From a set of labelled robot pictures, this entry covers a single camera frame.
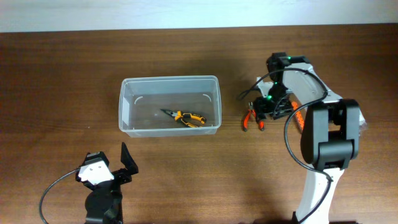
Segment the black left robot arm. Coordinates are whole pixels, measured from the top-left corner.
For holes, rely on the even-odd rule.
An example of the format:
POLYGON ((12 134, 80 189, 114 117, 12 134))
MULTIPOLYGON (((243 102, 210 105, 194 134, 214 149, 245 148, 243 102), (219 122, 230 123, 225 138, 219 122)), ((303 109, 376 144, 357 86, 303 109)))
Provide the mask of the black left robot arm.
POLYGON ((122 169, 111 172, 109 160, 103 151, 88 153, 75 176, 91 190, 85 200, 86 218, 89 224, 123 222, 123 195, 121 186, 130 183, 132 176, 139 172, 124 142, 121 143, 122 169))

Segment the yellow black long-nose pliers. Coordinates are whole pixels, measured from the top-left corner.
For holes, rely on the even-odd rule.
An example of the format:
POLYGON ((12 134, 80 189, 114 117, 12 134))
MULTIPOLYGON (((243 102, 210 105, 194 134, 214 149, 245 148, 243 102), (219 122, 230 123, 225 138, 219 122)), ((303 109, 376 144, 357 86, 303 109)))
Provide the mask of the yellow black long-nose pliers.
POLYGON ((162 112, 172 117, 176 122, 183 124, 186 128, 200 128, 202 124, 207 122, 206 118, 196 113, 186 113, 183 111, 172 111, 167 109, 161 109, 162 112), (199 125, 191 123, 191 120, 199 122, 199 125))

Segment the orange socket bit holder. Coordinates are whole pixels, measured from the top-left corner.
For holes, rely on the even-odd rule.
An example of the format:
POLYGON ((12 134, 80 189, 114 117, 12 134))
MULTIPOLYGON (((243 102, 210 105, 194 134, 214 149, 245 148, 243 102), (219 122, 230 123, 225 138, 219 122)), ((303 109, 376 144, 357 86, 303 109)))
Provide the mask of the orange socket bit holder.
MULTIPOLYGON (((297 110, 298 107, 300 106, 296 101, 292 101, 291 105, 292 105, 294 110, 297 110)), ((304 118, 303 118, 302 113, 301 113, 300 110, 298 110, 295 113, 294 118, 295 118, 295 121, 297 123, 297 126, 298 126, 300 132, 302 133, 303 132, 303 128, 304 128, 304 118)))

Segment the red handled cutting pliers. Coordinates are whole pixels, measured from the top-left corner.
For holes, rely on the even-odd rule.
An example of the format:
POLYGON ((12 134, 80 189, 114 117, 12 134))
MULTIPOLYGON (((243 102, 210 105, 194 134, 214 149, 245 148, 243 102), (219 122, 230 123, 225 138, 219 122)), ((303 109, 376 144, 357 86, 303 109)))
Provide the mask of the red handled cutting pliers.
POLYGON ((249 102, 248 104, 248 111, 246 112, 243 121, 242 121, 242 130, 244 132, 246 132, 248 130, 248 122, 251 119, 251 117, 254 117, 256 123, 258 124, 258 128, 260 131, 264 131, 265 130, 265 125, 263 120, 259 119, 259 117, 257 116, 257 113, 254 109, 254 104, 253 102, 249 102))

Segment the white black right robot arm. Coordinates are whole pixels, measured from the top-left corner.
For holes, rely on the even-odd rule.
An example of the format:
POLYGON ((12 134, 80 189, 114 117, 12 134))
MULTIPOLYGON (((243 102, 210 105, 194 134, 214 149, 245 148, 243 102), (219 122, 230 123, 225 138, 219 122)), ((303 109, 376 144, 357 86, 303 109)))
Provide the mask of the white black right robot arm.
POLYGON ((284 131, 296 120, 303 159, 293 160, 307 170, 302 199, 292 223, 329 223, 336 185, 358 156, 363 118, 356 100, 333 92, 315 73, 306 56, 273 53, 266 61, 271 80, 257 78, 252 90, 261 96, 250 105, 261 130, 267 117, 286 117, 284 131))

